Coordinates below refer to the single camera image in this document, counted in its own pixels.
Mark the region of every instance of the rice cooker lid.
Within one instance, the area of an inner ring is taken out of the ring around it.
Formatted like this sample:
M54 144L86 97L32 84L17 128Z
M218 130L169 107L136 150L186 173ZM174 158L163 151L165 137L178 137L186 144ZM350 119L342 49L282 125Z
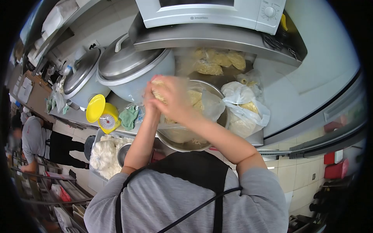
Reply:
M120 44L121 49L115 52L117 42L126 37ZM124 34L112 42L102 54L98 63L98 72L106 80L126 78L149 65L165 49L136 51L131 39Z
M88 77L88 73L97 63L100 54L101 50L99 48L93 48L88 50L79 60L75 61L76 72L74 74L70 72L63 84L65 95L74 91L86 78L90 78Z

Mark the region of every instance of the metal mixing bowl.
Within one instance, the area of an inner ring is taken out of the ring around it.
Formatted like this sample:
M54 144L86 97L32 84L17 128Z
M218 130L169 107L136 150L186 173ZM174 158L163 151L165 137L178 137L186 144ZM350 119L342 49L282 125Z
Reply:
M211 92L214 95L217 95L219 98L223 99L225 96L223 93L217 89L215 86L212 84L201 81L201 80L190 80L189 86L202 86L204 89L207 91ZM224 112L220 115L219 119L216 121L219 125L225 127L226 129L228 128L229 125L229 115L228 115L228 108L225 107ZM212 145L207 142L204 144L195 144L192 141L188 141L185 143L177 143L174 141L171 141L167 137L165 137L161 132L157 131L157 135L159 137L159 140L163 142L165 145L167 145L169 148L174 149L176 151L180 152L190 152L190 151L204 151L209 149Z
M131 147L132 143L127 143L123 145L119 150L117 154L118 163L121 167L124 165L124 158L126 157L126 154Z

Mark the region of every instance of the microwave oven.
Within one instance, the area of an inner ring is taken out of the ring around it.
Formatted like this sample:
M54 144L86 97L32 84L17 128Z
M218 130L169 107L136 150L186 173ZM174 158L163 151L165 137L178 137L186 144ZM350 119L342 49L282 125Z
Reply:
M274 35L286 0L136 0L146 28L216 23Z

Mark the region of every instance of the microwave brand logo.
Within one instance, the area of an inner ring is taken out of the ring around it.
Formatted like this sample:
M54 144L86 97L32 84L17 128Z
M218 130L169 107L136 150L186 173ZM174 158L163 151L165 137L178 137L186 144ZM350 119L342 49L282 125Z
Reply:
M209 19L208 17L190 17L190 19Z

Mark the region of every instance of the refrigerator door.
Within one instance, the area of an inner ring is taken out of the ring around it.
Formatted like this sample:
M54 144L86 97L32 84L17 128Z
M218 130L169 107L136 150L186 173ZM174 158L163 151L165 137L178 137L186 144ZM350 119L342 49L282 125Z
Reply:
M297 137L298 145L289 149L290 159L344 149L365 138L367 112L363 74L359 71L334 99L301 121L265 138L264 144Z

